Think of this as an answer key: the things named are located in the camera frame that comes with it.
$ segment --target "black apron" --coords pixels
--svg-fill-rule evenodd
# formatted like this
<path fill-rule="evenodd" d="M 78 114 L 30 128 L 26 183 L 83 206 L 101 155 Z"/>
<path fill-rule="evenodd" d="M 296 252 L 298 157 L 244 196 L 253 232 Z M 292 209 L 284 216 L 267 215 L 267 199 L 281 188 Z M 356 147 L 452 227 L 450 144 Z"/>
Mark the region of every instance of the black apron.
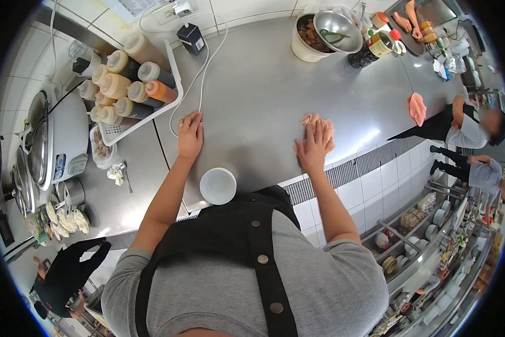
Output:
<path fill-rule="evenodd" d="M 442 112 L 425 120 L 422 126 L 414 126 L 388 140 L 419 136 L 425 139 L 445 141 L 447 133 L 451 129 L 451 122 L 453 121 L 452 109 L 453 104 L 447 104 Z M 475 109 L 473 106 L 464 104 L 462 111 L 479 124 L 479 121 L 474 117 Z"/>
<path fill-rule="evenodd" d="M 140 274 L 135 304 L 139 337 L 149 336 L 146 314 L 156 268 L 161 264 L 164 267 L 165 258 L 186 252 L 214 254 L 254 268 L 269 336 L 297 336 L 294 315 L 273 254 L 274 209 L 299 229 L 290 198 L 280 186 L 236 195 L 228 204 L 202 210 L 197 219 L 171 225 Z"/>

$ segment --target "rice cooker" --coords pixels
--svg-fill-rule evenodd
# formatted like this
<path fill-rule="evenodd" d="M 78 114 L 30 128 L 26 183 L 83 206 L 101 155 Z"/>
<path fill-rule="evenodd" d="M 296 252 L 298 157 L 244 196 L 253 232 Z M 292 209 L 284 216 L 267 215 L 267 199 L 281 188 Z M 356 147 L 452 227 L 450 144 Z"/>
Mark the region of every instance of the rice cooker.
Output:
<path fill-rule="evenodd" d="M 62 97 L 60 85 L 43 85 L 30 105 L 22 136 L 30 175 L 41 191 L 82 173 L 87 163 L 86 106 L 77 92 L 56 105 Z"/>

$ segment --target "white cable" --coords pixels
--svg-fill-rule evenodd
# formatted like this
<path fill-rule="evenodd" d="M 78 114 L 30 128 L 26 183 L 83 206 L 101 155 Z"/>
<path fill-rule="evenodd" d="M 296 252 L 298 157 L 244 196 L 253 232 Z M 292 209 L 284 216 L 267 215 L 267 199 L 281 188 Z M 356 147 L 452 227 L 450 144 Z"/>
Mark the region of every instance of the white cable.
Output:
<path fill-rule="evenodd" d="M 185 91 L 185 95 L 183 95 L 183 98 L 182 98 L 181 102 L 178 104 L 178 106 L 175 107 L 174 111 L 170 115 L 170 120 L 168 121 L 168 127 L 170 128 L 170 132 L 172 132 L 172 134 L 175 137 L 178 137 L 178 135 L 174 132 L 174 130 L 172 130 L 172 118 L 174 117 L 174 114 L 175 114 L 176 110 L 178 110 L 178 108 L 180 107 L 180 105 L 183 103 L 183 101 L 185 100 L 185 97 L 189 93 L 189 90 L 193 87 L 193 84 L 196 81 L 196 78 L 198 78 L 198 75 L 200 75 L 200 73 L 203 70 L 204 74 L 202 76 L 202 83 L 200 85 L 200 104 L 198 106 L 198 111 L 201 111 L 201 109 L 202 109 L 203 91 L 204 91 L 204 79 L 206 78 L 206 70 L 208 69 L 209 63 L 211 62 L 211 60 L 213 59 L 213 57 L 215 57 L 215 55 L 219 51 L 219 49 L 221 49 L 224 41 L 226 40 L 226 37 L 228 36 L 228 23 L 226 21 L 224 21 L 223 19 L 221 19 L 219 16 L 215 15 L 215 14 L 212 14 L 212 13 L 194 13 L 194 14 L 191 14 L 190 16 L 187 17 L 186 22 L 191 17 L 197 16 L 197 15 L 211 15 L 211 16 L 213 16 L 213 17 L 221 20 L 224 23 L 224 27 L 225 27 L 226 30 L 224 32 L 224 37 L 223 37 L 223 39 L 221 41 L 221 44 L 219 44 L 219 47 L 217 47 L 217 49 L 215 50 L 215 52 L 213 53 L 213 55 L 211 57 L 209 57 L 209 46 L 208 46 L 208 43 L 206 42 L 206 40 L 204 40 L 204 42 L 206 42 L 206 51 L 208 53 L 208 55 L 206 56 L 206 61 L 204 61 L 204 64 L 202 65 L 202 68 L 200 68 L 200 70 L 196 73 L 195 77 L 193 78 L 193 81 L 189 85 L 189 88 L 187 89 L 187 91 Z"/>
<path fill-rule="evenodd" d="M 50 16 L 50 38 L 52 39 L 52 50 L 54 51 L 54 71 L 50 77 L 50 82 L 54 79 L 56 74 L 56 67 L 58 63 L 58 56 L 56 55 L 56 42 L 54 41 L 54 16 L 56 15 L 56 8 L 58 7 L 58 0 L 54 0 L 54 7 L 52 9 L 52 15 Z"/>
<path fill-rule="evenodd" d="M 146 33 L 171 33 L 171 32 L 176 32 L 176 30 L 147 30 L 147 29 L 144 29 L 144 27 L 142 27 L 142 18 L 144 17 L 144 15 L 146 14 L 146 12 L 151 7 L 153 7 L 155 4 L 156 4 L 156 2 L 153 3 L 153 4 L 151 4 L 150 6 L 148 6 L 144 10 L 144 12 L 142 12 L 142 15 L 140 16 L 140 20 L 139 20 L 139 23 L 138 23 L 139 26 L 140 26 L 140 29 L 142 31 L 145 31 Z M 200 85 L 200 104 L 198 106 L 198 111 L 201 110 L 201 108 L 202 108 L 203 91 L 204 91 L 204 80 L 206 78 L 206 70 L 208 69 L 209 63 L 211 62 L 211 60 L 213 59 L 213 57 L 215 56 L 215 54 L 219 51 L 219 49 L 221 49 L 224 41 L 226 40 L 226 37 L 228 36 L 228 23 L 225 20 L 221 19 L 220 16 L 217 16 L 217 15 L 215 15 L 213 13 L 193 13 L 193 14 L 187 16 L 187 18 L 185 19 L 185 22 L 184 22 L 185 27 L 188 26 L 190 18 L 196 17 L 198 15 L 211 15 L 211 16 L 215 17 L 216 19 L 219 19 L 220 21 L 222 21 L 224 23 L 224 27 L 225 27 L 226 30 L 224 32 L 224 38 L 222 39 L 221 44 L 219 44 L 219 47 L 217 47 L 217 49 L 215 50 L 215 52 L 213 53 L 213 55 L 211 57 L 209 57 L 209 46 L 208 46 L 208 43 L 206 42 L 206 40 L 204 40 L 204 42 L 206 42 L 206 51 L 208 53 L 208 55 L 206 56 L 206 60 L 204 61 L 204 64 L 202 65 L 202 67 L 200 68 L 200 70 L 196 73 L 195 77 L 193 78 L 193 81 L 189 85 L 189 88 L 187 88 L 187 91 L 185 91 L 185 95 L 183 95 L 183 98 L 181 99 L 181 102 L 179 102 L 179 104 L 175 107 L 174 111 L 170 115 L 170 120 L 168 121 L 168 126 L 170 127 L 170 132 L 172 132 L 172 134 L 174 136 L 176 136 L 176 137 L 178 137 L 178 135 L 174 132 L 174 130 L 172 130 L 172 118 L 174 117 L 174 114 L 175 114 L 176 110 L 178 110 L 178 108 L 180 107 L 181 103 L 183 103 L 185 97 L 189 93 L 189 90 L 193 87 L 194 82 L 196 81 L 196 79 L 198 78 L 198 76 L 200 75 L 200 73 L 203 70 L 204 74 L 202 75 L 202 83 Z"/>

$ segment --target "spoon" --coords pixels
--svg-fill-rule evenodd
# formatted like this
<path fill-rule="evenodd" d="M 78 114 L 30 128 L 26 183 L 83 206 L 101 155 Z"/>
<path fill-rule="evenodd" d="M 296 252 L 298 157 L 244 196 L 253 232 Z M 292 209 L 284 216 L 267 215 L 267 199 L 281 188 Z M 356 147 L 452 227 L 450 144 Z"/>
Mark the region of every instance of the spoon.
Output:
<path fill-rule="evenodd" d="M 121 172 L 123 172 L 123 174 L 125 174 L 125 178 L 127 179 L 127 185 L 129 185 L 129 193 L 132 193 L 133 189 L 131 188 L 131 182 L 129 181 L 129 176 L 127 174 L 127 165 L 125 163 L 121 163 L 119 165 L 119 169 L 121 170 Z"/>

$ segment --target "black box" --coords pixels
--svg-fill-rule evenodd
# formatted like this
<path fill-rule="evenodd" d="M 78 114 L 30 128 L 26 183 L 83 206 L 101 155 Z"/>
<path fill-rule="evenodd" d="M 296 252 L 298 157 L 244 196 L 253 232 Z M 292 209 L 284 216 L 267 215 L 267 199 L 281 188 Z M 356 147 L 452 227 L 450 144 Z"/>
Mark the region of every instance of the black box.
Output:
<path fill-rule="evenodd" d="M 191 54 L 198 55 L 204 45 L 204 39 L 198 26 L 189 23 L 189 27 L 183 25 L 178 31 L 178 38 Z"/>

